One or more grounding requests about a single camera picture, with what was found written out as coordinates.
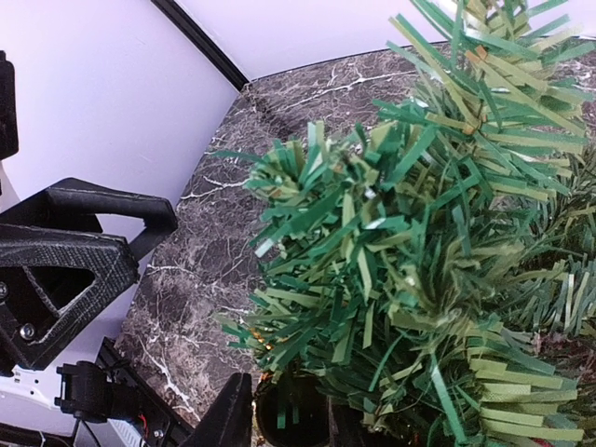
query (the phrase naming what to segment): black plastic mount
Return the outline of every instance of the black plastic mount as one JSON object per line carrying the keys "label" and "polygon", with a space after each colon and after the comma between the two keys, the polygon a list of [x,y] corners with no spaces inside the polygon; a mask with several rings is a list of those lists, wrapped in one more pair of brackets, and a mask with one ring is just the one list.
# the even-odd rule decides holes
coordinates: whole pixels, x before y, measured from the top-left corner
{"label": "black plastic mount", "polygon": [[95,363],[65,364],[57,373],[62,376],[62,387],[54,404],[63,413],[93,424],[103,424],[108,419],[138,421],[141,400],[136,388],[108,382],[108,372]]}
{"label": "black plastic mount", "polygon": [[7,61],[7,54],[0,51],[0,160],[18,151],[15,67]]}
{"label": "black plastic mount", "polygon": [[[128,244],[98,214],[144,220]],[[0,375],[44,370],[122,292],[177,227],[163,198],[66,179],[0,214]]]}
{"label": "black plastic mount", "polygon": [[113,341],[107,338],[103,340],[96,364],[109,372],[113,384],[130,387],[139,396],[141,414],[146,421],[146,427],[140,419],[133,425],[144,436],[145,445],[179,447],[193,433],[193,428],[145,383],[127,361],[120,357]]}

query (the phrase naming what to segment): black pot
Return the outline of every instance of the black pot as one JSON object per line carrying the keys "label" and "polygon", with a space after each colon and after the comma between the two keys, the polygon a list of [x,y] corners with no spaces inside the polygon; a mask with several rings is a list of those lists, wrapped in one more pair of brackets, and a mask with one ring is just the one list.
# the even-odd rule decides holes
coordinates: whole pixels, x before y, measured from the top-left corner
{"label": "black pot", "polygon": [[[273,447],[323,447],[329,442],[327,398],[317,391],[313,376],[264,379],[255,394],[255,419],[261,435]],[[285,427],[278,415],[285,414]]]}

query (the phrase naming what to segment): red wire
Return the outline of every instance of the red wire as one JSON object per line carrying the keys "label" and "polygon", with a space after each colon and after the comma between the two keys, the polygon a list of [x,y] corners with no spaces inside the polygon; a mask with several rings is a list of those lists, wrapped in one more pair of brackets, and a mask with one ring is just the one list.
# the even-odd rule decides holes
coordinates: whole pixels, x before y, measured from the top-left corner
{"label": "red wire", "polygon": [[149,438],[149,424],[147,424],[147,418],[144,414],[140,414],[139,419],[142,420],[142,431],[144,432],[144,436],[142,438],[146,440]]}

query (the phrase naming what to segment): green tinsel branch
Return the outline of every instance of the green tinsel branch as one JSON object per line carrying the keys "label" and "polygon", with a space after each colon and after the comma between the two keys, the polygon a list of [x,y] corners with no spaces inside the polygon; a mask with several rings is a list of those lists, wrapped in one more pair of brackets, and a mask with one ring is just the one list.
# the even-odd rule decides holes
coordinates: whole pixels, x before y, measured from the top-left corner
{"label": "green tinsel branch", "polygon": [[441,54],[401,15],[419,56],[402,104],[346,138],[310,124],[276,142],[246,187],[267,200],[256,253],[266,288],[244,324],[225,320],[264,371],[314,374],[363,423],[428,445],[577,442],[562,413],[576,383],[532,355],[530,332],[596,331],[594,181],[573,79],[568,18],[532,31],[563,0],[451,2],[455,20],[411,0],[451,42]]}

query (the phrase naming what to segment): black edge trim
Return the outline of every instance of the black edge trim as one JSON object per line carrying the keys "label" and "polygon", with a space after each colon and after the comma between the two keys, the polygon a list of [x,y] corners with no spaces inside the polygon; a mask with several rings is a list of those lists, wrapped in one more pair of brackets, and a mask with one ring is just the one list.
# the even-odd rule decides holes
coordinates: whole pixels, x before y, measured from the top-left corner
{"label": "black edge trim", "polygon": [[190,18],[175,0],[151,0],[156,7],[197,47],[210,62],[238,90],[249,83],[249,79],[230,61],[221,48]]}

